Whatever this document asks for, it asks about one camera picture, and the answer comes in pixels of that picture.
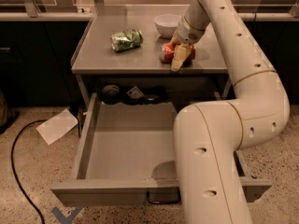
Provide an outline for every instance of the white bowl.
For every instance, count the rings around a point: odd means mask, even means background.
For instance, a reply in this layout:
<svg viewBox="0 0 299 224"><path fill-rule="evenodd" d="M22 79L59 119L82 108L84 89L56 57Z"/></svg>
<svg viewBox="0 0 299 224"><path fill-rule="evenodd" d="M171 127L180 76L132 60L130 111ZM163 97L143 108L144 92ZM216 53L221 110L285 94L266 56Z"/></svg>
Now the white bowl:
<svg viewBox="0 0 299 224"><path fill-rule="evenodd" d="M174 14L163 14L155 18L156 28L164 38L171 38L177 29L180 16Z"/></svg>

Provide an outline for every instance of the paper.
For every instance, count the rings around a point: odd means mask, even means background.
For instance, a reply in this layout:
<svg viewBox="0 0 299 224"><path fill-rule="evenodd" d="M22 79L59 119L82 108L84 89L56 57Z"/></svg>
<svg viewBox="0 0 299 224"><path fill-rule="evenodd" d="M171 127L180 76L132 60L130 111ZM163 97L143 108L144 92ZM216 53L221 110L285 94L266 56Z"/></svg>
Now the paper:
<svg viewBox="0 0 299 224"><path fill-rule="evenodd" d="M36 129L48 145L63 137L78 124L78 120L67 110L47 120Z"/></svg>

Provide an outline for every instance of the cord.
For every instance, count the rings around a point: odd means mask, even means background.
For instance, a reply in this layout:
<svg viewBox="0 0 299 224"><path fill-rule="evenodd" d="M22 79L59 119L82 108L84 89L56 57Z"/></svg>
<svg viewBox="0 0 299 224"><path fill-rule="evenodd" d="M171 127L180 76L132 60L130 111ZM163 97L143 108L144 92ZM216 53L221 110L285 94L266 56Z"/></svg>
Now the cord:
<svg viewBox="0 0 299 224"><path fill-rule="evenodd" d="M44 122L46 121L45 119L41 119L41 120L36 120L36 121L33 121L31 123L28 123L26 126L24 126L21 131L18 133L17 137L15 138L14 142L13 142L13 145L12 145L12 148L11 148L11 153L10 153L10 160L11 160L11 167L12 167L12 172L13 172L13 175L16 179L16 182L19 186L19 189L21 190L22 194L25 196L25 198L27 199L27 201L29 202L29 204L31 204L34 209L37 211L38 215L40 216L40 219L41 219L41 223L42 224L45 224L45 218L44 216L42 215L41 211L37 208L37 206L31 201L31 199L29 198L29 196L27 195L26 191L24 190L24 188L22 187L21 185L21 182L18 178L18 175L17 175L17 172L16 172L16 168L15 168L15 163L14 163L14 157L13 157L13 154L14 154L14 149L15 149L15 146L17 144L17 141L21 135L21 133L27 128L29 127L30 125L32 124L35 124L35 123L38 123L38 122Z"/></svg>

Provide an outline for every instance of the floor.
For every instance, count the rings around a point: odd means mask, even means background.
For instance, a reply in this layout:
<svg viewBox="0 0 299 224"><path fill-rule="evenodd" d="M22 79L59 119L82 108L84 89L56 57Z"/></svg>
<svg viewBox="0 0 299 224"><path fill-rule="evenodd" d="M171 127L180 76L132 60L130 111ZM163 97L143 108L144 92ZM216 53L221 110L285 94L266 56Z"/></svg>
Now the floor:
<svg viewBox="0 0 299 224"><path fill-rule="evenodd" d="M116 3L117 0L106 0ZM119 0L138 3L152 0ZM154 0L164 2L174 0ZM187 3L188 0L175 0ZM50 119L65 107L17 107L21 114L0 135L0 223L41 223L34 208L25 200L13 177L10 152L18 132L38 119ZM183 224L181 205L64 207L50 187L70 177L78 147L74 128L50 146L36 131L38 124L22 133L15 146L14 161L19 179L48 224ZM272 181L272 188L249 210L255 224L299 224L299 105L292 105L285 130L273 140L243 151L249 173Z"/></svg>

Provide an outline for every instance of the soda can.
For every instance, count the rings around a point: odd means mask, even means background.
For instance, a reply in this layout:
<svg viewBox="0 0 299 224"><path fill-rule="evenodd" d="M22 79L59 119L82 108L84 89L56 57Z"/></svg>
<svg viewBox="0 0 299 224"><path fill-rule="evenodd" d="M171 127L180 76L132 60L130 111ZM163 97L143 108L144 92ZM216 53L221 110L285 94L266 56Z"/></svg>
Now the soda can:
<svg viewBox="0 0 299 224"><path fill-rule="evenodd" d="M132 29L113 34L110 38L111 47L117 51L134 49L140 47L143 36L140 30Z"/></svg>

